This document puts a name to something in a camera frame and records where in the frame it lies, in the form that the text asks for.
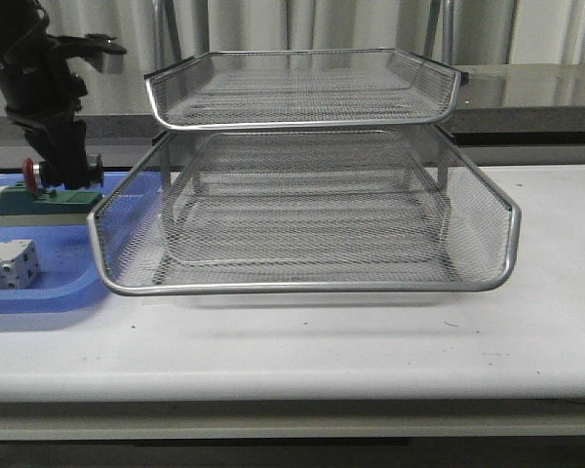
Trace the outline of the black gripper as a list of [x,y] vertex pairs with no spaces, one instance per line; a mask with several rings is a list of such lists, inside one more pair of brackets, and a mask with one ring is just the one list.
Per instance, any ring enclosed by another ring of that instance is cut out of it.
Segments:
[[94,67],[102,52],[124,56],[127,50],[105,34],[41,32],[20,38],[1,60],[8,118],[25,127],[25,140],[68,182],[81,181],[88,169],[85,122],[51,119],[47,126],[39,126],[54,116],[70,120],[82,108],[80,98],[88,93],[87,87],[67,61],[79,58]]

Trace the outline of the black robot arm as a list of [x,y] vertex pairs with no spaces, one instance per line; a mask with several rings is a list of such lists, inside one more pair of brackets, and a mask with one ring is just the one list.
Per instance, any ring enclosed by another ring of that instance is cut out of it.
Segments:
[[6,114],[42,158],[38,164],[24,162],[24,179],[31,191],[102,184],[101,159],[88,156],[87,127],[75,116],[87,87],[67,62],[80,58],[100,73],[118,73],[127,51],[105,34],[56,36],[48,25],[39,2],[0,1],[0,91]]

